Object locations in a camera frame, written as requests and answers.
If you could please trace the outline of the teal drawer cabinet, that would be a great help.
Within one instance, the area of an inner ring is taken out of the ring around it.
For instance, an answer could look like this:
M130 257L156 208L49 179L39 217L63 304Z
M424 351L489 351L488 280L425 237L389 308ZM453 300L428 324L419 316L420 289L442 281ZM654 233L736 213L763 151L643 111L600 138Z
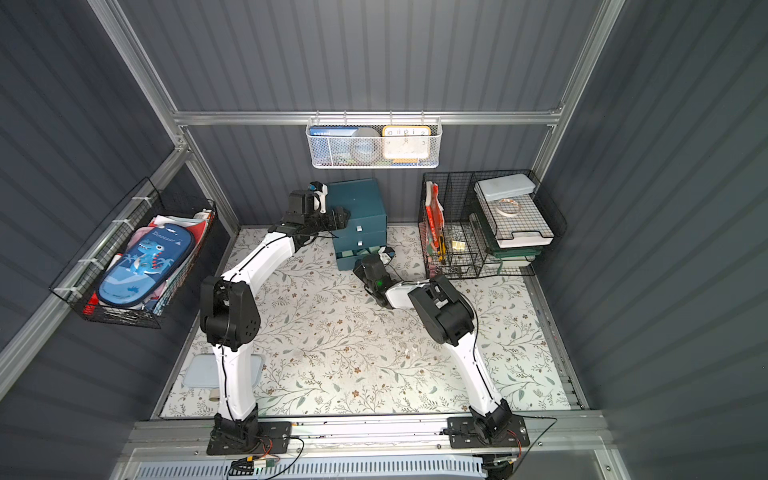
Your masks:
M387 245L387 213L376 179L360 179L329 185L328 206L350 213L347 226L333 232L336 264L351 271L363 256Z

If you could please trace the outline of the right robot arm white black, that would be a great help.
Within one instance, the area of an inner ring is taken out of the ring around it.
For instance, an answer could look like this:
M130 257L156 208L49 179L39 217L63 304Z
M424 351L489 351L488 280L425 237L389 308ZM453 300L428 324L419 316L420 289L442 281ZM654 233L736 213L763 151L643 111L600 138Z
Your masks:
M449 353L467 390L469 411L479 438L489 442L505 434L513 413L478 349L476 310L443 275L420 281L394 281L387 271L393 258L394 251L384 247L358 260L353 273L379 306L415 311L430 338Z

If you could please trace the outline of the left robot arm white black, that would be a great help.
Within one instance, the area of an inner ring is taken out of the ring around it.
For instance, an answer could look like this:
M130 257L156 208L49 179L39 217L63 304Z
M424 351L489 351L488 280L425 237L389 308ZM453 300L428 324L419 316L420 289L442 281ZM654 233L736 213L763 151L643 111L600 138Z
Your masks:
M320 233L347 226L349 211L330 207L329 195L330 186L322 182L292 191L286 213L262 241L235 266L201 284L200 329L213 348L218 374L218 428L254 428L251 357L261 327L256 294L279 266Z

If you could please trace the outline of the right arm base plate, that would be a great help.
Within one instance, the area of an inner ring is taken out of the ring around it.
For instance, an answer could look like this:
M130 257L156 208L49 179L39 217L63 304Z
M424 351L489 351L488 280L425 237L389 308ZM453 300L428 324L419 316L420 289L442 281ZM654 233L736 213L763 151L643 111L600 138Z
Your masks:
M448 436L453 449L519 449L531 443L523 417L515 414L494 432L484 428L479 419L468 416L449 417L441 433Z

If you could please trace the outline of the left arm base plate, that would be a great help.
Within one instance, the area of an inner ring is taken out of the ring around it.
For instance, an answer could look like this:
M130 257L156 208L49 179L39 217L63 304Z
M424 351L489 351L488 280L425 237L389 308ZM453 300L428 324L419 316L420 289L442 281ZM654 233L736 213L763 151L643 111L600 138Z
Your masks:
M284 454L287 452L291 433L290 422L241 422L221 419L214 424L206 454Z

